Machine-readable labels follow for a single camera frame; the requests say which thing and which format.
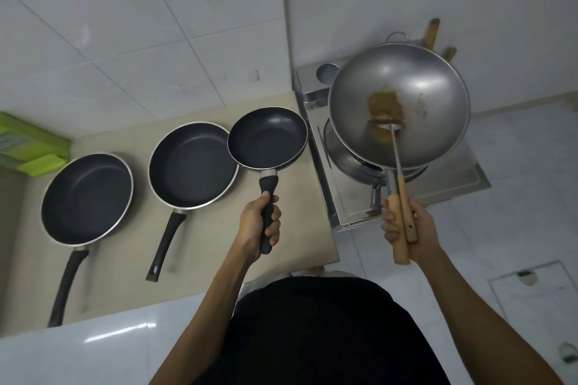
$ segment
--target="person's right arm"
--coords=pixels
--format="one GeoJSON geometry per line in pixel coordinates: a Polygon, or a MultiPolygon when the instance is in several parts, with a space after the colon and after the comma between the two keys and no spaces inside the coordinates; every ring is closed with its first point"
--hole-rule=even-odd
{"type": "MultiPolygon", "coordinates": [[[[387,208],[387,201],[382,201],[387,208]]],[[[430,282],[455,346],[476,385],[562,385],[544,359],[464,280],[437,240],[433,217],[415,200],[418,242],[410,258],[430,282]]],[[[384,211],[382,229],[390,243],[398,239],[395,215],[384,211]]]]}

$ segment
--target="person's left hand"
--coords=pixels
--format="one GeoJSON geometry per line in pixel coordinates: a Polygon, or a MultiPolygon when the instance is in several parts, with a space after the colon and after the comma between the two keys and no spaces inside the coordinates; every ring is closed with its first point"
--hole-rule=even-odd
{"type": "MultiPolygon", "coordinates": [[[[273,202],[278,202],[279,197],[273,196],[273,202]]],[[[261,232],[263,231],[263,219],[261,211],[269,202],[269,192],[263,194],[255,201],[245,206],[241,213],[239,232],[231,249],[235,249],[246,260],[247,264],[254,263],[261,255],[261,232]]],[[[279,242],[279,228],[281,227],[281,210],[275,204],[273,206],[272,224],[267,227],[265,234],[269,236],[269,243],[275,246],[279,242]]]]}

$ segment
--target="green plastic container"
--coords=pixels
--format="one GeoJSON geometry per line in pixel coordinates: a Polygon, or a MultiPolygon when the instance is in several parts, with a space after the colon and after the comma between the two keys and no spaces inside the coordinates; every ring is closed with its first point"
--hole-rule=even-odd
{"type": "Polygon", "coordinates": [[[0,112],[0,154],[14,160],[14,169],[37,177],[68,163],[70,140],[0,112]]]}

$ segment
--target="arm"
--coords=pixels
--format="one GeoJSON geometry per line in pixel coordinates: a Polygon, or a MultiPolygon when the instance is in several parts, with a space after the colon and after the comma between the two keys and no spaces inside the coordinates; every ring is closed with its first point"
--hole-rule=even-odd
{"type": "MultiPolygon", "coordinates": [[[[433,217],[415,200],[418,242],[409,244],[410,258],[430,282],[433,294],[452,333],[455,346],[476,385],[562,385],[544,359],[519,336],[464,280],[437,241],[433,217]]],[[[382,229],[393,242],[395,215],[384,212],[382,229]]]]}
{"type": "MultiPolygon", "coordinates": [[[[218,358],[245,274],[261,255],[261,210],[268,201],[269,192],[263,192],[243,210],[237,237],[197,313],[149,385],[189,385],[218,358]]],[[[273,223],[265,231],[271,237],[271,245],[279,241],[280,217],[276,205],[271,216],[273,223]]]]}

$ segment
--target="forearm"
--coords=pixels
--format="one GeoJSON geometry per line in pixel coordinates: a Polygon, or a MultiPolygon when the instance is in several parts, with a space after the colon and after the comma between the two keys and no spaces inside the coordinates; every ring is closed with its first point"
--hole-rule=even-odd
{"type": "Polygon", "coordinates": [[[231,248],[197,313],[150,385],[189,385],[218,358],[248,268],[243,254],[231,248]]]}
{"type": "Polygon", "coordinates": [[[476,385],[562,384],[545,360],[474,292],[443,250],[418,263],[476,385]]]}

